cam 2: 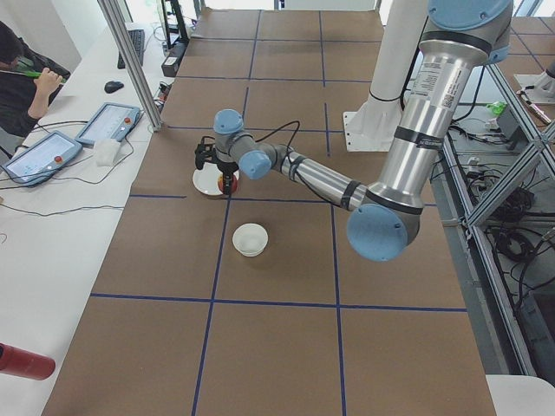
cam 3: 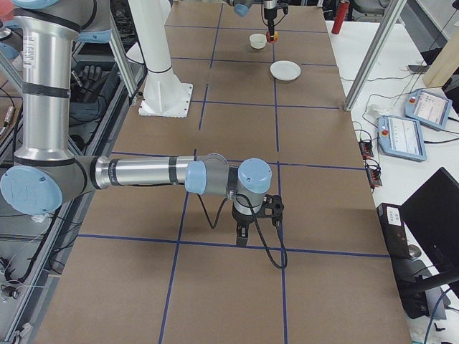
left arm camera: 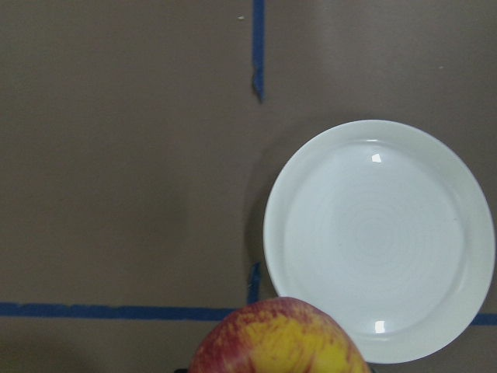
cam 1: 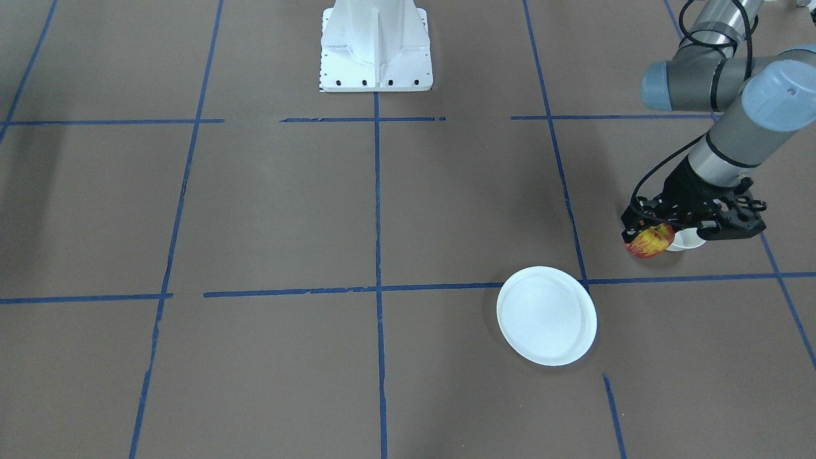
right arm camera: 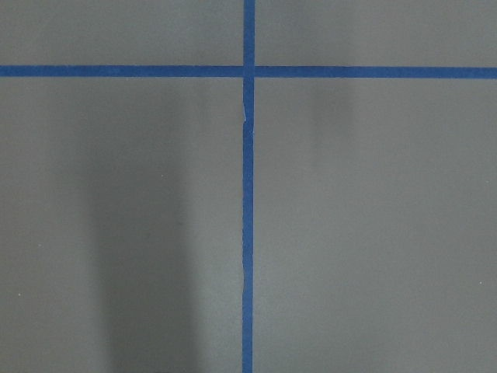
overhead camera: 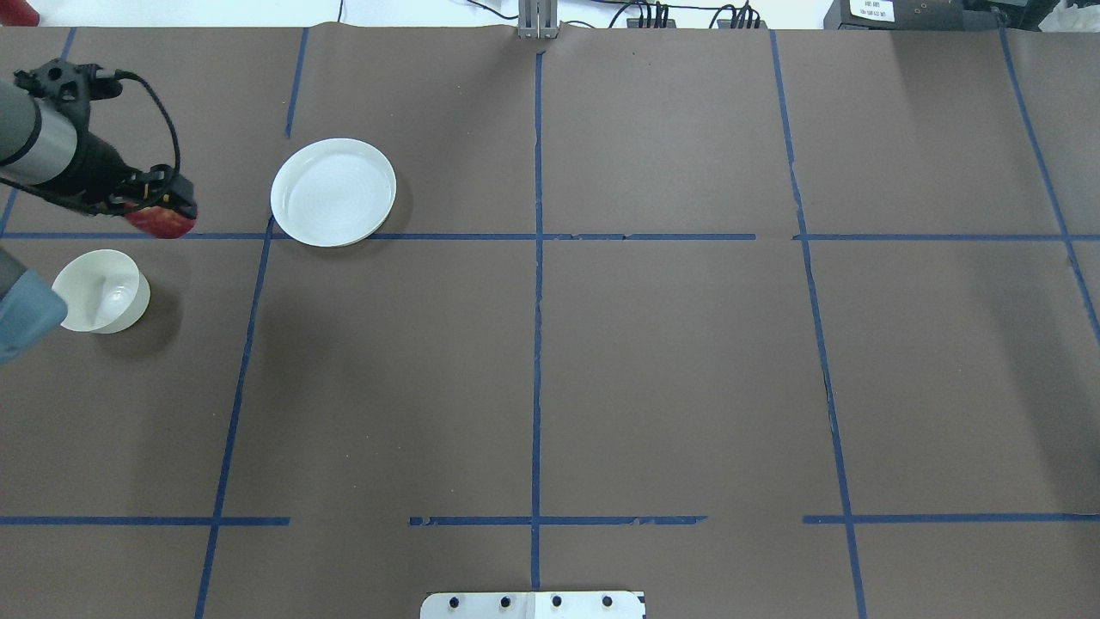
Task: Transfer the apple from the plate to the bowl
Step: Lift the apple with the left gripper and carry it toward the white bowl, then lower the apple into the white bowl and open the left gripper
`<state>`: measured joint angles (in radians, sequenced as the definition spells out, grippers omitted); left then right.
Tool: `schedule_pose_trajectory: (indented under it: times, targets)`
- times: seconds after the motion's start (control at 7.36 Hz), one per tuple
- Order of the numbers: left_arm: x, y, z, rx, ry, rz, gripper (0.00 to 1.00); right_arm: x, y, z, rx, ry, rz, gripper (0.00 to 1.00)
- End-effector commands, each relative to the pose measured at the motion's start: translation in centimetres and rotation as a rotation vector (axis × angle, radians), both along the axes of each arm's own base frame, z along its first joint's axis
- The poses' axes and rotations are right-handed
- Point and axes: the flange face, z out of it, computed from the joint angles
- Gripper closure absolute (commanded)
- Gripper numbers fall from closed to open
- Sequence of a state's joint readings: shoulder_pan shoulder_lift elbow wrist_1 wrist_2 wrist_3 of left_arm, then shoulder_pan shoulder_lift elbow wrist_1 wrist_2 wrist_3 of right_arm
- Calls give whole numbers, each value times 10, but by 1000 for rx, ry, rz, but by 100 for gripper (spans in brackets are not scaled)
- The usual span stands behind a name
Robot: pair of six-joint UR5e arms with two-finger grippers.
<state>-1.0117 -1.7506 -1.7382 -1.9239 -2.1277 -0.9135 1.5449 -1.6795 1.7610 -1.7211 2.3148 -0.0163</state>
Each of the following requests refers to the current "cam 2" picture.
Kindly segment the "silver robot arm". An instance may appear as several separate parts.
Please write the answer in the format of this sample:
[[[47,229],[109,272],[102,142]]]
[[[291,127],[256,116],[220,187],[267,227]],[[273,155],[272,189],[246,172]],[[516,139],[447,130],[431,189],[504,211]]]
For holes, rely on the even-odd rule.
[[[423,60],[376,182],[362,185],[290,146],[258,143],[233,109],[216,113],[213,124],[224,182],[237,170],[252,180],[281,172],[350,212],[347,237],[360,256],[376,262],[399,256],[420,229],[421,191],[469,75],[506,57],[513,2],[430,1],[426,12]]]

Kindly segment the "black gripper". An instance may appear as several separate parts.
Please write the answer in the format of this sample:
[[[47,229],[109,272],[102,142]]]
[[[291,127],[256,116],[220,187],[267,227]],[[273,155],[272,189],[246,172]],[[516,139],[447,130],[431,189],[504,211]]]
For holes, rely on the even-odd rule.
[[[216,165],[223,173],[221,175],[221,191],[225,195],[233,194],[233,174],[238,170],[238,165],[234,161],[223,161],[217,159]]]

